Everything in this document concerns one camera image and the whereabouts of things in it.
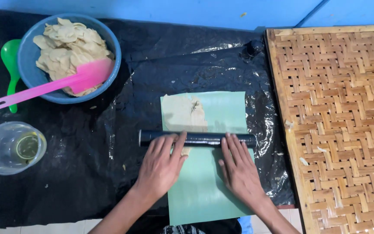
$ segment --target woven bamboo tray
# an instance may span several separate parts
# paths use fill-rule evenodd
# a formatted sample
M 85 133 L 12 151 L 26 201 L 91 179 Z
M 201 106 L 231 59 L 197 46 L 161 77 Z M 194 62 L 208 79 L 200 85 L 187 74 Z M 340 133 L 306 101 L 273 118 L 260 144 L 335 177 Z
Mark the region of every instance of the woven bamboo tray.
M 374 233 L 374 25 L 266 39 L 306 233 Z

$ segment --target green plastic spoon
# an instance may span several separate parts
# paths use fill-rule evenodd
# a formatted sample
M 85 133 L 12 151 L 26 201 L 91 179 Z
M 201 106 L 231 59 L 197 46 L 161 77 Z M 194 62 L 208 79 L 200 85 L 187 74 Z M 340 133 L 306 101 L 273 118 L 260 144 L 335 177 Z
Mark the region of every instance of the green plastic spoon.
M 17 66 L 17 52 L 20 44 L 20 39 L 10 40 L 1 49 L 1 58 L 3 59 L 4 65 L 7 67 L 8 72 L 11 76 L 11 81 L 8 86 L 7 95 L 15 93 L 15 87 L 19 80 L 19 72 Z M 11 113 L 17 112 L 17 104 L 10 105 Z

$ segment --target blue cloth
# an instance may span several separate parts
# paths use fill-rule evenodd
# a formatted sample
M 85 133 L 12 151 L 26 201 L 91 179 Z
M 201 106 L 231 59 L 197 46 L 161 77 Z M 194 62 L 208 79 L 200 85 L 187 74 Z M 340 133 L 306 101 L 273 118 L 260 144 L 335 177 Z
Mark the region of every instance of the blue cloth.
M 251 216 L 240 217 L 238 218 L 238 221 L 242 227 L 242 234 L 253 234 Z

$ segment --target clear plastic cup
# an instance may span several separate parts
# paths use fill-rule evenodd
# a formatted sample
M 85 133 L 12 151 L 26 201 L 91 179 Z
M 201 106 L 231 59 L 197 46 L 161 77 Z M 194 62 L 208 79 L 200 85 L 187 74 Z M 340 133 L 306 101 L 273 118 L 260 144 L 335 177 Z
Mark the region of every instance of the clear plastic cup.
M 0 175 L 12 175 L 36 164 L 44 155 L 47 141 L 37 129 L 23 122 L 0 125 Z

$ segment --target hand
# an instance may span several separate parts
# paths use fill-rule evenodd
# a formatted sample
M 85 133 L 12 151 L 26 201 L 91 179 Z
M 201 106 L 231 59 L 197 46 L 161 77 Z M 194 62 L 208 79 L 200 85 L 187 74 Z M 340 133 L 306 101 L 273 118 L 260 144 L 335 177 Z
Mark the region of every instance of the hand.
M 226 187 L 245 205 L 256 209 L 255 201 L 266 198 L 259 181 L 258 170 L 244 142 L 235 134 L 226 133 L 221 140 L 224 160 L 219 160 Z
M 156 202 L 177 181 L 188 155 L 181 155 L 187 133 L 165 135 L 151 141 L 134 189 Z

